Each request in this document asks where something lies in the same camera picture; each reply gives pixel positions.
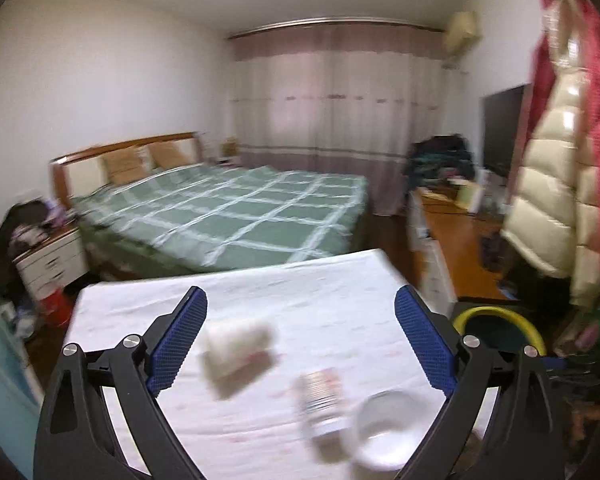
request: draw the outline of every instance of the curtain rod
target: curtain rod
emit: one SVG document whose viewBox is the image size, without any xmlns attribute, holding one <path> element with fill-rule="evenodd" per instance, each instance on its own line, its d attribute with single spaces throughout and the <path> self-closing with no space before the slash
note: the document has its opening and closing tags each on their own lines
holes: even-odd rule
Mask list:
<svg viewBox="0 0 600 480">
<path fill-rule="evenodd" d="M 238 34 L 229 36 L 228 40 L 235 40 L 236 38 L 243 38 L 250 36 L 251 34 L 257 34 L 258 32 L 265 32 L 266 30 L 275 30 L 277 28 L 287 27 L 302 27 L 307 25 L 324 25 L 327 23 L 379 23 L 381 25 L 398 25 L 403 27 L 419 28 L 420 30 L 429 30 L 431 32 L 444 32 L 441 28 L 425 27 L 424 25 L 416 25 L 415 23 L 407 22 L 406 20 L 392 20 L 389 18 L 373 18 L 373 17 L 355 17 L 355 16 L 344 16 L 344 17 L 330 17 L 330 18 L 307 18 L 305 20 L 293 20 L 291 22 L 280 22 L 272 23 L 271 25 L 264 25 L 263 27 L 252 28 L 251 30 L 245 30 Z"/>
</svg>

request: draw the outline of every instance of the white bowl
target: white bowl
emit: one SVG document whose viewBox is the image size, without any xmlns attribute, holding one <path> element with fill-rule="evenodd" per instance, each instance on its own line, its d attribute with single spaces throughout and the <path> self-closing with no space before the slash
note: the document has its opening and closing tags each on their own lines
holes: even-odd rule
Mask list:
<svg viewBox="0 0 600 480">
<path fill-rule="evenodd" d="M 358 464 L 374 471 L 398 471 L 420 444 L 422 406 L 409 394 L 388 390 L 354 411 L 343 444 Z"/>
</svg>

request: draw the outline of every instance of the blue gripper pad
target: blue gripper pad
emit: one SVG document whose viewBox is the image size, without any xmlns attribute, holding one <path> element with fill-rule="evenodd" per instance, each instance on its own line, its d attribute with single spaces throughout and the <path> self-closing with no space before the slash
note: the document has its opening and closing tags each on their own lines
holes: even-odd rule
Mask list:
<svg viewBox="0 0 600 480">
<path fill-rule="evenodd" d="M 451 396 L 458 380 L 454 356 L 407 286 L 395 295 L 395 317 L 431 386 Z"/>
<path fill-rule="evenodd" d="M 152 374 L 146 382 L 152 396 L 157 397 L 162 390 L 171 387 L 205 319 L 206 294 L 198 288 L 171 322 L 152 353 Z"/>
</svg>

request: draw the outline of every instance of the television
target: television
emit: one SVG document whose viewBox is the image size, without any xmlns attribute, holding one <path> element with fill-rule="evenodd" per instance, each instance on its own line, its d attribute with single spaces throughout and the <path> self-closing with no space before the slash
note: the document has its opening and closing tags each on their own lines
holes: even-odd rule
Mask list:
<svg viewBox="0 0 600 480">
<path fill-rule="evenodd" d="M 509 176 L 526 85 L 482 99 L 484 142 L 482 165 L 503 178 Z"/>
</svg>

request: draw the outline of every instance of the air conditioner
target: air conditioner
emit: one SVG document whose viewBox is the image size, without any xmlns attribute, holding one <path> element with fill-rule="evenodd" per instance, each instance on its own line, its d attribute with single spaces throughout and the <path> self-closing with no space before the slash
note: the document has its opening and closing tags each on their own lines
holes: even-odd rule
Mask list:
<svg viewBox="0 0 600 480">
<path fill-rule="evenodd" d="M 445 33 L 446 53 L 458 58 L 466 54 L 481 39 L 476 12 L 456 12 Z"/>
</svg>

